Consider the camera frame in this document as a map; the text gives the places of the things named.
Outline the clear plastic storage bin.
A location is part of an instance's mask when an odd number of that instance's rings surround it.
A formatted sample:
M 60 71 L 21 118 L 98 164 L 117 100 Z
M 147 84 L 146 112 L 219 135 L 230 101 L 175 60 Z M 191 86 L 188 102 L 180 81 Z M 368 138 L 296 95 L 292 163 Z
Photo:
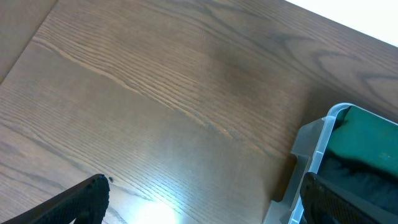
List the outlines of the clear plastic storage bin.
M 290 182 L 280 202 L 272 201 L 263 224 L 299 224 L 304 208 L 300 188 L 307 172 L 318 172 L 326 146 L 338 115 L 351 107 L 352 103 L 338 103 L 327 115 L 302 126 L 296 136 L 291 154 L 297 158 Z

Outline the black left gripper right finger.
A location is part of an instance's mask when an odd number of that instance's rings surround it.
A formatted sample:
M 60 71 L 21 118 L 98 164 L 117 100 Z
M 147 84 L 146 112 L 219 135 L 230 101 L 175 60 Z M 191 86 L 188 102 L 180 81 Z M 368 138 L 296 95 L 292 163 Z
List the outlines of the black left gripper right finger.
M 397 215 L 307 172 L 300 188 L 305 221 L 323 223 L 397 224 Z

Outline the black garment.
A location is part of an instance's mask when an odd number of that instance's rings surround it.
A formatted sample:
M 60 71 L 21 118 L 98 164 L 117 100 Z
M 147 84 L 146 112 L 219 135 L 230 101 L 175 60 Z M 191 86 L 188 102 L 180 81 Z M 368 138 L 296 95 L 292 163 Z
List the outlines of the black garment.
M 397 177 L 386 171 L 326 152 L 318 175 L 387 212 L 397 214 Z

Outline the dark green garment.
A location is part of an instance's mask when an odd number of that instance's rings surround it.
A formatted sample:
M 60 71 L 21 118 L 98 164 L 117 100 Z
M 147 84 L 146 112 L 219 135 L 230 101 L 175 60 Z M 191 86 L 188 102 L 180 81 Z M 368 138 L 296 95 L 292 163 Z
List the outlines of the dark green garment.
M 337 114 L 326 148 L 397 176 L 397 124 L 356 106 Z

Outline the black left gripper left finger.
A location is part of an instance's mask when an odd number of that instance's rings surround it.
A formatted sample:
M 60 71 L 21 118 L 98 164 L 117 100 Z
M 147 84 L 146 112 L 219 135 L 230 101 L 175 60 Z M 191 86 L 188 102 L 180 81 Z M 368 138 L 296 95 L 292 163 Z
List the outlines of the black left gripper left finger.
M 100 224 L 109 205 L 109 183 L 95 174 L 4 224 Z

